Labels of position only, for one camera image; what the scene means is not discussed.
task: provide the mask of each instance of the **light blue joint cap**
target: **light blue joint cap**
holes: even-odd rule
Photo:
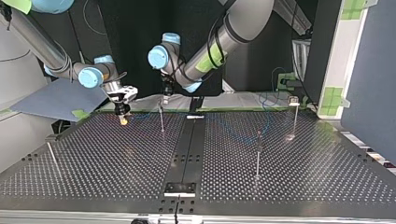
[[[85,88],[95,88],[103,83],[103,74],[97,68],[87,67],[78,73],[78,81]]]
[[[97,63],[114,63],[113,57],[111,55],[104,55],[101,57],[97,57],[93,60],[95,64]]]
[[[32,10],[59,14],[69,9],[73,3],[74,0],[32,0]]]
[[[190,85],[189,87],[185,87],[184,90],[186,90],[189,93],[193,93],[196,90],[198,90],[198,88],[202,85],[202,79],[199,79],[200,82],[195,82],[194,84]]]
[[[168,52],[163,46],[157,45],[148,53],[148,62],[154,69],[163,69],[169,62]]]
[[[163,34],[163,41],[180,45],[180,35],[174,33]]]

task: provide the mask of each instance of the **metal base plate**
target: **metal base plate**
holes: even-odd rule
[[[126,126],[112,114],[93,116],[51,143],[59,170],[43,146],[3,173],[0,209],[158,212],[184,117],[167,114],[162,133],[155,113]]]
[[[0,174],[0,210],[169,214],[179,202],[178,213],[202,216],[396,219],[396,176],[310,113],[299,114],[295,132],[289,111],[164,122],[162,133],[158,114],[125,127],[93,116],[52,143],[59,171],[42,147]],[[163,197],[178,180],[196,183],[194,198]]]

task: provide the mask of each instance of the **metal bracket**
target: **metal bracket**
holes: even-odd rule
[[[350,107],[350,102],[347,99],[342,98],[341,99],[341,106],[344,107],[344,108],[349,108]]]
[[[165,197],[192,198],[195,197],[195,183],[167,183]]]
[[[366,2],[364,3],[364,7],[373,7],[376,4],[378,4],[378,0],[366,0]]]

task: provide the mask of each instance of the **power cable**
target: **power cable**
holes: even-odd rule
[[[309,95],[308,91],[306,90],[306,87],[304,85],[303,79],[301,78],[300,72],[297,69],[297,62],[296,62],[296,59],[294,57],[294,50],[293,50],[293,47],[292,47],[293,46],[292,42],[293,42],[293,31],[294,31],[293,27],[294,27],[294,21],[295,21],[295,18],[296,18],[296,14],[297,14],[297,8],[298,8],[298,4],[296,3],[296,5],[294,7],[294,11],[293,11],[293,17],[291,19],[291,35],[290,35],[290,39],[291,39],[291,58],[293,60],[293,65],[296,68],[296,74],[297,74],[298,78],[300,79],[300,82],[301,82],[301,84],[303,86],[303,89],[304,89],[304,92],[305,92],[306,96],[308,97],[309,100],[311,100],[312,105],[318,111],[318,107],[315,105],[314,101],[312,100],[311,96]]]
[[[87,24],[87,26],[88,26],[93,32],[95,32],[95,33],[97,33],[97,34],[99,34],[99,35],[107,35],[106,33],[102,33],[102,32],[99,32],[99,31],[95,30],[95,29],[90,25],[90,23],[88,22],[88,20],[87,20],[87,15],[86,15],[85,12],[86,12],[87,5],[88,5],[88,2],[89,2],[89,1],[90,1],[90,0],[85,1],[84,8],[82,9],[82,16],[84,17],[85,23]]]
[[[23,54],[22,56],[16,57],[16,58],[11,58],[11,59],[5,59],[5,60],[0,60],[0,63],[6,63],[6,62],[12,62],[21,58],[26,57],[28,54],[30,53],[30,50],[28,50],[25,54]]]

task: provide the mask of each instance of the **white wall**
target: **white wall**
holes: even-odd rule
[[[0,23],[0,111],[47,85],[33,53],[1,62],[22,56],[28,50]],[[43,145],[45,137],[52,134],[50,125],[54,121],[15,112],[0,113],[0,172]]]

